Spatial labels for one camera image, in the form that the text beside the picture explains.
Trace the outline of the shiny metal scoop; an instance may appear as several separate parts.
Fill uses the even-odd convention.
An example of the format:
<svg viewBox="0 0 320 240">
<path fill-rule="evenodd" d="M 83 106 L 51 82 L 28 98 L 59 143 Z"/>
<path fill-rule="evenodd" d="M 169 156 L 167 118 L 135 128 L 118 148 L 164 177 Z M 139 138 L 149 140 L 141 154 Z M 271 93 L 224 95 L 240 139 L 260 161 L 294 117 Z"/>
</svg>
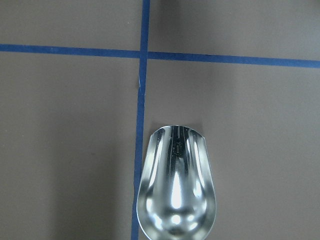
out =
<svg viewBox="0 0 320 240">
<path fill-rule="evenodd" d="M 217 202 L 205 138 L 183 125 L 159 128 L 149 139 L 136 212 L 150 240 L 204 240 Z"/>
</svg>

